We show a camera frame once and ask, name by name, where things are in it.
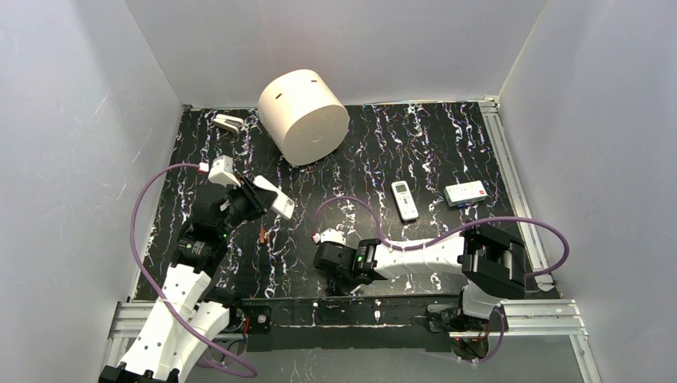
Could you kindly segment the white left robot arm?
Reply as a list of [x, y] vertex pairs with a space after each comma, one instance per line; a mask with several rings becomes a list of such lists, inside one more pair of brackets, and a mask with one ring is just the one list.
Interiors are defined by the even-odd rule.
[[208, 292], [232, 232], [274, 211], [290, 219], [294, 202], [262, 176], [236, 184], [201, 186], [192, 214], [180, 229], [160, 294], [129, 350], [116, 366], [102, 370], [101, 382], [181, 382], [224, 330], [229, 298]]

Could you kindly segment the white remote control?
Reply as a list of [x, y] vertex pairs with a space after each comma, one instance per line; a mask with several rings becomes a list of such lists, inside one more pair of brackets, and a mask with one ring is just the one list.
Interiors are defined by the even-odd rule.
[[278, 187], [272, 184], [263, 176], [257, 176], [253, 181], [254, 185], [267, 192], [272, 192], [275, 196], [269, 203], [270, 208], [280, 215], [283, 219], [291, 219], [295, 210], [295, 201], [283, 193]]

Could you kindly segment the small grey remote control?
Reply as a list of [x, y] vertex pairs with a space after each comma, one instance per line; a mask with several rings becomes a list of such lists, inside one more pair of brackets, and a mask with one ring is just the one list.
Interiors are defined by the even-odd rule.
[[419, 213], [408, 183], [401, 180], [395, 181], [391, 184], [391, 190], [401, 220], [404, 222], [417, 220]]

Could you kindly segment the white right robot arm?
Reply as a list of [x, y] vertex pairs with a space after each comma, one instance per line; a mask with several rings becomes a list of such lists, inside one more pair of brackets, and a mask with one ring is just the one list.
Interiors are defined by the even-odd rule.
[[313, 265], [350, 287], [408, 274], [462, 274], [468, 279], [458, 311], [487, 319], [504, 300], [526, 295], [526, 250], [523, 241], [488, 224], [434, 242], [431, 239], [387, 244], [365, 239], [356, 248], [343, 233], [326, 229], [312, 235], [317, 246]]

